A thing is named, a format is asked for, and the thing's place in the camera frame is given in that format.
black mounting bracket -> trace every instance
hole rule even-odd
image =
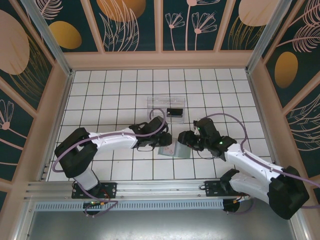
[[[105,199],[105,191],[110,199],[115,199],[117,194],[117,183],[116,182],[101,182],[101,188],[95,197],[99,199]],[[91,199],[87,196],[79,187],[77,183],[72,185],[72,199]]]
[[[234,190],[229,190],[226,192],[221,187],[221,181],[220,180],[214,180],[214,181],[205,181],[203,188],[205,190],[205,195],[207,197],[236,197],[239,196],[239,192]]]

perforated metal strip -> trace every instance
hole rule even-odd
[[[84,210],[84,201],[77,202],[38,202],[35,212],[76,212]],[[90,207],[88,211],[103,210],[113,203]],[[137,210],[186,210],[186,209],[223,209],[223,199],[204,200],[158,200],[158,201],[120,201],[112,211]]]

clear plastic box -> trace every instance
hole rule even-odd
[[[162,109],[166,114],[166,122],[169,124],[183,124],[185,119],[186,98],[179,96],[149,96],[147,98],[147,119],[149,119],[152,109]],[[182,116],[169,116],[167,109],[182,109]],[[154,110],[151,113],[151,118],[163,116],[161,111]]]

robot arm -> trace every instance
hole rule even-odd
[[[293,214],[309,199],[309,194],[302,181],[285,177],[280,172],[299,176],[298,171],[292,166],[283,168],[269,163],[241,149],[241,145],[229,136],[220,136],[210,118],[194,121],[195,132],[181,132],[178,141],[196,151],[208,149],[214,157],[234,164],[237,168],[246,171],[249,175],[231,169],[220,178],[221,187],[228,191],[245,193],[258,198],[270,205],[272,210],[284,219],[290,219]]]
[[[172,144],[172,136],[168,133],[167,123],[156,134],[141,136],[153,133],[161,127],[162,123],[163,118],[157,116],[149,123],[130,125],[120,131],[108,132],[109,136],[107,137],[97,138],[79,145],[60,160],[64,174],[67,178],[74,178],[88,193],[95,196],[101,188],[100,181],[89,167],[95,154],[117,149],[138,149],[147,145],[153,148],[169,146]],[[79,141],[103,134],[105,133],[87,132],[84,127],[78,128],[55,149],[54,153],[59,157]]]

white tile floor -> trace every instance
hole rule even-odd
[[[224,112],[244,122],[249,136],[245,147],[271,161],[244,69],[77,71],[57,144],[79,127],[103,133],[148,121],[147,97],[154,95],[186,97],[184,123],[169,128],[174,138],[190,130],[193,120]],[[242,128],[232,118],[212,119],[221,135],[238,142],[244,138]],[[210,157],[208,151],[200,154]],[[219,158],[203,158],[195,151],[190,158],[180,159],[158,155],[157,149],[121,149],[96,154],[90,166],[101,181],[220,178],[234,167]],[[52,172],[51,165],[47,181],[68,180],[63,173]]]

